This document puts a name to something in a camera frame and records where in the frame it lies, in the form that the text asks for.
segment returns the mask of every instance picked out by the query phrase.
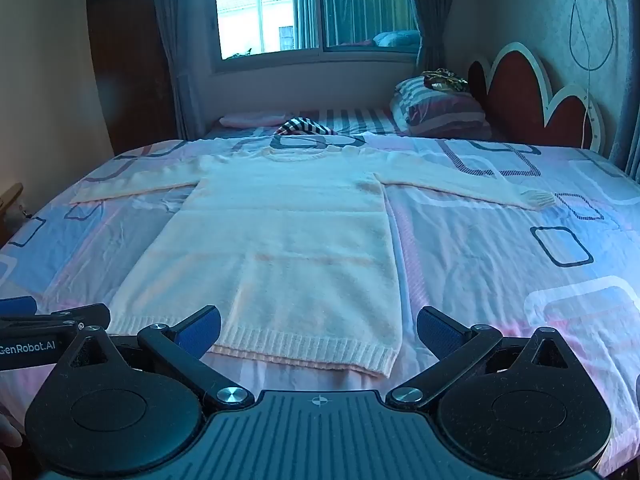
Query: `window pane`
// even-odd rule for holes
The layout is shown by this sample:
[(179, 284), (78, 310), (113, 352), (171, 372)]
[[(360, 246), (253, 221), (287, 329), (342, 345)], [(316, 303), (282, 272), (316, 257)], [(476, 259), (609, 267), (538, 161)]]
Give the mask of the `window pane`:
[(318, 47), (316, 0), (216, 0), (223, 59)]
[(418, 51), (410, 0), (323, 0), (329, 47)]

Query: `human hand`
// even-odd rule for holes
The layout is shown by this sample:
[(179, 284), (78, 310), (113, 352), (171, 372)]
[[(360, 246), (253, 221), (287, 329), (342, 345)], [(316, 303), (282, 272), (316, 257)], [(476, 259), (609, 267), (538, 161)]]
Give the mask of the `human hand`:
[[(9, 420), (0, 413), (0, 444), (9, 447), (20, 447), (22, 436)], [(4, 452), (0, 450), (0, 480), (11, 480), (11, 465)]]

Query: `metal bolt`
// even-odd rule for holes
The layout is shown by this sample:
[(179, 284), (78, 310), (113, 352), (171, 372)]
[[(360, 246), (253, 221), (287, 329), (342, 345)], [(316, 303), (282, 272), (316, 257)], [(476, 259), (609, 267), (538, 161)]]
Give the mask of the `metal bolt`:
[(391, 396), (403, 404), (413, 404), (422, 400), (422, 392), (418, 388), (411, 387), (396, 388), (391, 392)]
[(244, 388), (238, 388), (237, 386), (228, 386), (227, 388), (222, 388), (216, 394), (216, 397), (221, 402), (225, 404), (240, 404), (243, 402), (249, 393)]

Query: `power cord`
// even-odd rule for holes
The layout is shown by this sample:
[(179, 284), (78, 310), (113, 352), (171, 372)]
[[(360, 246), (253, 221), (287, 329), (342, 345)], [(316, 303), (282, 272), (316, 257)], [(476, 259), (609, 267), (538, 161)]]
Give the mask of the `power cord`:
[[(574, 6), (572, 7), (571, 10), (571, 23), (569, 26), (569, 51), (571, 53), (571, 56), (574, 58), (574, 61), (576, 63), (577, 66), (579, 66), (581, 69), (583, 69), (585, 72), (587, 72), (588, 74), (588, 79), (587, 79), (587, 104), (585, 106), (585, 111), (584, 111), (584, 119), (582, 120), (582, 142), (580, 144), (581, 149), (584, 149), (584, 140), (586, 138), (586, 127), (587, 127), (587, 118), (589, 117), (589, 110), (591, 107), (591, 72), (596, 72), (596, 70), (600, 70), (605, 63), (609, 60), (609, 57), (611, 56), (611, 53), (613, 52), (613, 47), (615, 46), (615, 42), (616, 42), (616, 34), (614, 31), (614, 25), (613, 25), (613, 19), (611, 17), (611, 9), (610, 9), (610, 3), (609, 0), (606, 0), (607, 3), (607, 16), (609, 18), (609, 29), (610, 29), (610, 33), (611, 33), (611, 44), (609, 46), (609, 50), (607, 51), (607, 55), (605, 56), (604, 60), (596, 67), (591, 67), (591, 47), (589, 46), (589, 41), (587, 40), (587, 35), (584, 31), (584, 27), (582, 25), (582, 17), (580, 16), (580, 8), (578, 7), (578, 0), (574, 0)], [(580, 63), (580, 61), (578, 61), (577, 57), (575, 56), (575, 52), (574, 52), (574, 44), (573, 44), (573, 39), (574, 39), (574, 16), (577, 14), (578, 16), (578, 24), (580, 25), (580, 31), (582, 33), (582, 38), (584, 39), (584, 44), (587, 47), (587, 66), (584, 66), (582, 63)]]

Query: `neckline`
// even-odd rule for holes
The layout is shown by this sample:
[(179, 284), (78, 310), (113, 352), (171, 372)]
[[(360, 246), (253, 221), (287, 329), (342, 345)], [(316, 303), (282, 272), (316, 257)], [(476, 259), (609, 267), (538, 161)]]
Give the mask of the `neckline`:
[(337, 146), (327, 146), (326, 148), (310, 150), (305, 148), (301, 150), (299, 148), (289, 148), (284, 150), (275, 150), (271, 146), (263, 148), (259, 153), (261, 156), (274, 160), (275, 162), (303, 162), (304, 160), (315, 160), (318, 158), (324, 158), (330, 153), (339, 152), (340, 148)]

